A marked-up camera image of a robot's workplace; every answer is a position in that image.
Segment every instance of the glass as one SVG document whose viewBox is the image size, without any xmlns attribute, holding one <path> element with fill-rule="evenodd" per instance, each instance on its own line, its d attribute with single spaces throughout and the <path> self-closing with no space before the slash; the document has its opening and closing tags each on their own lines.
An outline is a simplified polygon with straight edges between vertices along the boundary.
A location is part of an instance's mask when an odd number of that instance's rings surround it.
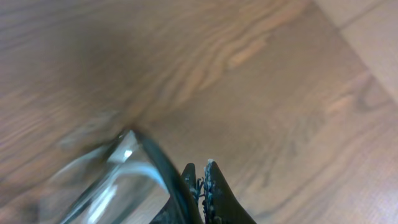
<svg viewBox="0 0 398 224">
<path fill-rule="evenodd" d="M 133 131 L 71 162 L 44 185 L 41 224 L 149 223 L 169 198 Z"/>
</svg>

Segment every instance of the wood grain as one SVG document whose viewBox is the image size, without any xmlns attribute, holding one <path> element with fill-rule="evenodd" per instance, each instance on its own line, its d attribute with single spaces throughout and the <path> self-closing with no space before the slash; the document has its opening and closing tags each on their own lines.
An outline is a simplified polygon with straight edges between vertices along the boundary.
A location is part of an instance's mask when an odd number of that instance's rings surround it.
<svg viewBox="0 0 398 224">
<path fill-rule="evenodd" d="M 84 146 L 172 111 L 309 2 L 2 1 L 0 223 L 36 222 L 36 187 Z"/>
<path fill-rule="evenodd" d="M 258 223 L 397 223 L 398 107 L 308 1 L 4 1 L 0 223 L 132 121 Z"/>
<path fill-rule="evenodd" d="M 179 168 L 215 159 L 258 223 L 397 223 L 397 112 L 309 9 L 150 128 Z"/>
</svg>

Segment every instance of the wooden floor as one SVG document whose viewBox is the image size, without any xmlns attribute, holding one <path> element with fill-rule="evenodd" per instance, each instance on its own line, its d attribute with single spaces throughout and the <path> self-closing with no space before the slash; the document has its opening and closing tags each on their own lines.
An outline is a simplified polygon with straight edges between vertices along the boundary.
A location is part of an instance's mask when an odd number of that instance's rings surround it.
<svg viewBox="0 0 398 224">
<path fill-rule="evenodd" d="M 306 0 L 4 1 L 0 223 L 127 123 L 258 223 L 398 223 L 398 107 Z"/>
<path fill-rule="evenodd" d="M 398 1 L 314 1 L 398 103 Z"/>
</svg>

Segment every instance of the floor plank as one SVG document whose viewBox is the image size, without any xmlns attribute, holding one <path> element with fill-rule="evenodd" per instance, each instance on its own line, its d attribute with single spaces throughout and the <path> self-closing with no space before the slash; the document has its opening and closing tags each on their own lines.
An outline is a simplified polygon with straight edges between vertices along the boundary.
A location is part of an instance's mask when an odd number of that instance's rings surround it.
<svg viewBox="0 0 398 224">
<path fill-rule="evenodd" d="M 373 74 L 398 101 L 398 1 L 390 0 L 345 27 L 341 33 Z"/>
<path fill-rule="evenodd" d="M 150 129 L 179 168 L 218 161 L 258 223 L 397 223 L 397 112 L 312 9 Z"/>
<path fill-rule="evenodd" d="M 337 27 L 344 27 L 385 0 L 315 0 Z"/>
<path fill-rule="evenodd" d="M 268 33 L 309 2 L 2 1 L 5 222 L 35 222 L 33 189 L 85 145 L 172 111 L 266 49 Z"/>
<path fill-rule="evenodd" d="M 308 1 L 5 3 L 0 223 L 131 121 L 258 223 L 397 222 L 398 107 Z"/>
</svg>

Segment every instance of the black object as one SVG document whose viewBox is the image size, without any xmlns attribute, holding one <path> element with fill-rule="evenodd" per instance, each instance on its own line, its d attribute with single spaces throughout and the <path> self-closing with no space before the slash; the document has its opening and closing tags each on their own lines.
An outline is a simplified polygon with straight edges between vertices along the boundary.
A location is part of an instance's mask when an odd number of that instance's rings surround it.
<svg viewBox="0 0 398 224">
<path fill-rule="evenodd" d="M 236 200 L 215 161 L 209 160 L 205 178 L 197 179 L 195 165 L 187 164 L 181 175 L 160 147 L 140 132 L 134 131 L 143 150 L 158 168 L 169 190 L 170 198 L 151 224 L 203 223 L 198 211 L 199 197 L 203 201 L 206 224 L 256 223 Z"/>
</svg>

